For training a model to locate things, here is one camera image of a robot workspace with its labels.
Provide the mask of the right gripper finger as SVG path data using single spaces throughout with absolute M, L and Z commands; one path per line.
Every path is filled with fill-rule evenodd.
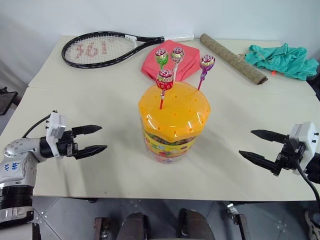
M 281 144 L 286 144 L 289 142 L 288 135 L 284 135 L 278 132 L 264 130 L 264 129 L 251 130 L 250 132 L 257 137 L 270 142 L 277 142 Z
M 269 170 L 270 172 L 274 172 L 275 168 L 276 168 L 276 163 L 270 160 L 265 159 L 264 156 L 253 153 L 253 152 L 249 152 L 249 151 L 243 151 L 243 150 L 239 150 L 238 151 L 240 153 L 240 155 L 242 155 L 245 159 L 247 159 L 248 161 L 250 161 L 251 163 L 264 168 L 266 170 Z

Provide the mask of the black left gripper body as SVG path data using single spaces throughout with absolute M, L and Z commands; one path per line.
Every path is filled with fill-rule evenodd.
M 73 129 L 65 131 L 62 134 L 62 137 L 56 143 L 58 152 L 61 156 L 75 157 L 77 155 L 78 144 L 74 142 L 76 136 Z

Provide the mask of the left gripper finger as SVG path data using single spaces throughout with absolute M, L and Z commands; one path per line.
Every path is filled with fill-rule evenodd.
M 104 151 L 107 147 L 108 147 L 107 145 L 93 145 L 93 146 L 85 147 L 84 149 L 76 151 L 75 159 L 79 160 L 79 159 L 94 156 Z
M 95 133 L 101 129 L 102 129 L 101 126 L 93 125 L 93 124 L 73 127 L 72 128 L 72 135 L 73 135 L 73 137 L 76 137 L 78 135 L 92 134 L 92 133 Z

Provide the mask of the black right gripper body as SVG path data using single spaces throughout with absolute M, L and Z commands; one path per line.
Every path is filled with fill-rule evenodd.
M 277 155 L 273 175 L 278 176 L 282 169 L 297 170 L 304 152 L 305 144 L 299 140 L 290 139 L 287 135 L 284 139 L 283 148 Z

